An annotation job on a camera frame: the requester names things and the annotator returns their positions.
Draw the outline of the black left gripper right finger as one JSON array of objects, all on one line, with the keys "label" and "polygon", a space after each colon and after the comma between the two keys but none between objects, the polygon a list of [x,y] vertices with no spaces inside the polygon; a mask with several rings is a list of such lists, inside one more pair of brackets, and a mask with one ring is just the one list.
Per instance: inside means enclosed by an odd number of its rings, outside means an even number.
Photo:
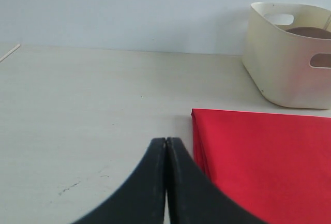
[{"label": "black left gripper right finger", "polygon": [[166,144],[170,223],[261,223],[202,173],[180,138],[167,138]]}]

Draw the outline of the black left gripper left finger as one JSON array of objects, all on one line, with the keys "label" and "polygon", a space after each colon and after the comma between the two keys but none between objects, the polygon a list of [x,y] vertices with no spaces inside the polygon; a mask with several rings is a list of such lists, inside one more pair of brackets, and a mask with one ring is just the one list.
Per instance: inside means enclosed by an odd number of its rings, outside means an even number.
[{"label": "black left gripper left finger", "polygon": [[165,138],[152,139],[125,182],[75,223],[163,223],[166,198]]}]

